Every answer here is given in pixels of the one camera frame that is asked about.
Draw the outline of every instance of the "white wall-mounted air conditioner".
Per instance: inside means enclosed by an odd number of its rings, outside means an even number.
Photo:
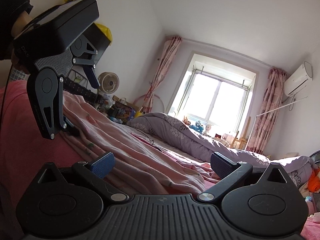
[[[284,93],[288,97],[293,97],[301,89],[307,86],[308,81],[312,80],[312,66],[304,62],[288,80],[284,83]]]

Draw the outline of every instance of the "person's hand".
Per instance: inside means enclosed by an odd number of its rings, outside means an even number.
[[[18,36],[22,32],[23,28],[31,21],[32,21],[32,17],[26,11],[24,11],[22,14],[19,15],[18,19],[13,24],[11,29],[11,36],[13,37]],[[27,70],[27,68],[19,63],[19,58],[15,55],[14,49],[12,50],[12,53],[11,53],[11,62],[15,69],[19,71],[23,71],[26,74],[29,74],[29,71]]]

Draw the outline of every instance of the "fan grille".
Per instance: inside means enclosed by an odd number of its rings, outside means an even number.
[[[119,87],[119,78],[115,73],[104,72],[99,76],[100,89],[107,93],[114,93]]]

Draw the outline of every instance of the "silver screw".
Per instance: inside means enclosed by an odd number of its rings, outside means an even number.
[[[116,193],[111,195],[111,199],[113,201],[124,201],[127,199],[127,195],[123,194],[123,193]]]
[[[209,201],[214,200],[214,195],[212,195],[211,193],[201,193],[198,196],[198,198],[201,199],[202,201],[209,202]]]

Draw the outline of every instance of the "floral curtain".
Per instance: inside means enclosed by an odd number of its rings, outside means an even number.
[[[286,72],[276,68],[270,70],[268,76],[269,83],[267,90],[264,93],[260,114],[280,107],[286,75]],[[258,154],[263,153],[263,150],[270,139],[278,113],[279,110],[276,110],[257,117],[246,150]]]
[[[165,76],[167,75],[170,65],[173,59],[175,58],[181,43],[182,43],[182,38],[180,37],[173,37],[172,39],[165,42],[164,50],[161,55],[157,72],[153,77],[151,87],[144,98],[143,111],[145,111],[146,113],[151,112],[152,105],[153,105],[154,91],[157,89],[157,87],[161,84],[161,82],[164,80]]]

